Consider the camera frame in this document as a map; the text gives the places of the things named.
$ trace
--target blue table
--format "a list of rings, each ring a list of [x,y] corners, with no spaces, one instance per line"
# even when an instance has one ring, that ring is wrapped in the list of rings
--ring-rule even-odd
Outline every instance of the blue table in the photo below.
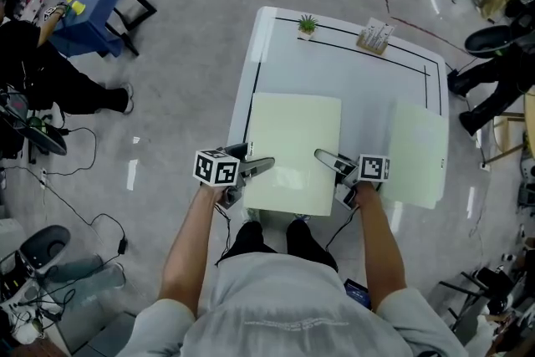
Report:
[[[71,57],[91,52],[112,53],[118,57],[126,45],[135,55],[139,53],[127,34],[119,34],[107,20],[115,11],[127,30],[137,27],[156,9],[146,0],[137,0],[145,9],[138,18],[128,21],[116,8],[119,0],[78,0],[85,5],[85,10],[76,15],[74,11],[63,18],[54,31],[50,41],[56,49]]]

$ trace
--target small potted plant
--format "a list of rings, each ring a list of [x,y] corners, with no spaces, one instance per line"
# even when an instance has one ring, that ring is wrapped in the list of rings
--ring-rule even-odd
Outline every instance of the small potted plant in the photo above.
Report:
[[[312,38],[316,26],[318,25],[318,20],[312,18],[312,15],[301,15],[299,20],[299,37],[304,40],[310,40]]]

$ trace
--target concrete floor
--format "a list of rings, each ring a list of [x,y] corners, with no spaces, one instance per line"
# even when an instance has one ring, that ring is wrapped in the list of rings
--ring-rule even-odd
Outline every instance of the concrete floor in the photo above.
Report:
[[[125,52],[118,59],[97,54],[72,59],[80,71],[107,85],[130,81],[135,87],[135,110],[130,116],[102,112],[94,116],[69,117],[70,129],[87,126],[98,136],[97,159],[90,171],[51,178],[51,186],[90,220],[101,212],[123,224],[129,239],[120,258],[128,285],[104,293],[99,310],[110,316],[127,310],[137,313],[154,301],[166,254],[198,187],[191,178],[195,150],[217,147],[227,141],[232,108],[252,31],[256,11],[274,6],[316,13],[352,23],[366,24],[375,17],[397,25],[395,35],[441,54],[454,68],[471,58],[461,50],[393,18],[447,39],[462,47],[466,36],[487,24],[471,0],[150,0],[158,13],[134,34],[139,58]],[[130,0],[120,9],[134,11]],[[491,85],[478,87],[471,103],[486,98]],[[450,99],[451,136],[449,166],[443,200],[434,211],[385,202],[400,249],[408,282],[419,288],[440,315],[458,297],[437,287],[440,280],[456,280],[461,270],[489,264],[496,266],[502,252],[518,246],[516,232],[521,222],[533,231],[527,214],[517,213],[520,183],[518,156],[500,161],[492,173],[479,169],[481,152],[469,140],[456,116],[466,109]],[[487,156],[495,151],[489,130],[481,142]],[[69,154],[40,158],[49,171],[72,171],[92,160],[92,135],[79,131],[66,138]],[[127,177],[135,164],[133,190]],[[8,173],[6,191],[11,216],[31,234],[61,224],[73,234],[69,258],[98,252],[104,258],[116,254],[119,228],[106,219],[96,224],[99,237],[61,201],[26,171]],[[232,230],[241,224],[235,217]],[[310,226],[321,244],[326,244],[344,219],[313,219]],[[223,219],[215,215],[210,243],[207,284],[213,281],[227,236]],[[267,232],[267,242],[280,245],[277,233]],[[331,251],[339,261],[342,279],[365,283],[359,219],[337,237]],[[66,330],[72,323],[62,323]],[[73,343],[82,339],[72,334]]]

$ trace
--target gray t-shirt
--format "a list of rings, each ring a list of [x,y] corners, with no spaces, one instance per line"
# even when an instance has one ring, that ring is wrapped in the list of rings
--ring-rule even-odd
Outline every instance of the gray t-shirt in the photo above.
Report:
[[[143,310],[118,357],[412,357],[466,351],[421,294],[407,288],[372,313],[345,294],[330,267],[285,254],[249,253],[220,264],[198,320],[163,299]]]

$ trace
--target blue tablecloth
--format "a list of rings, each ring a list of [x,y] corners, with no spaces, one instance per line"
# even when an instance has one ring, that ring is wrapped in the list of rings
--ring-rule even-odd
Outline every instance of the blue tablecloth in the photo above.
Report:
[[[105,24],[119,0],[78,1],[85,4],[85,10],[80,15],[71,10],[63,18],[50,38],[52,44],[67,57],[95,51],[110,51],[118,57],[124,43]]]

